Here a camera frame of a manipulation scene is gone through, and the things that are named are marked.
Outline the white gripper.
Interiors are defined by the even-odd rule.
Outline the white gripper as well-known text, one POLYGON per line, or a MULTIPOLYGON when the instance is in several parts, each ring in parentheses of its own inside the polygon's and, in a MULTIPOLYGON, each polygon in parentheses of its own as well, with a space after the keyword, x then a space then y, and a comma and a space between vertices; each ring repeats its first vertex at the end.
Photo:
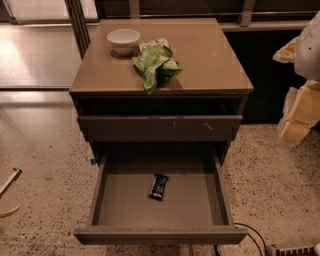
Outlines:
MULTIPOLYGON (((293 63, 298 38, 295 37, 281 47, 272 57, 279 63, 293 63)), ((289 113, 282 118, 277 128, 280 144, 297 146, 320 121, 320 82, 307 80, 299 89, 289 89, 289 113)))

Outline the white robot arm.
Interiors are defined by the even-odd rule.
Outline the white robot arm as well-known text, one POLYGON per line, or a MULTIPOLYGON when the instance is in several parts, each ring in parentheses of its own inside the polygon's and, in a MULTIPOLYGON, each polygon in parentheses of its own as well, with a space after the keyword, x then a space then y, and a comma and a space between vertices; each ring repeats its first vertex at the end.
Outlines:
POLYGON ((295 73, 306 79, 299 89, 289 89, 278 125, 277 143, 294 147, 320 121, 320 11, 298 37, 273 55, 273 60, 293 63, 295 73))

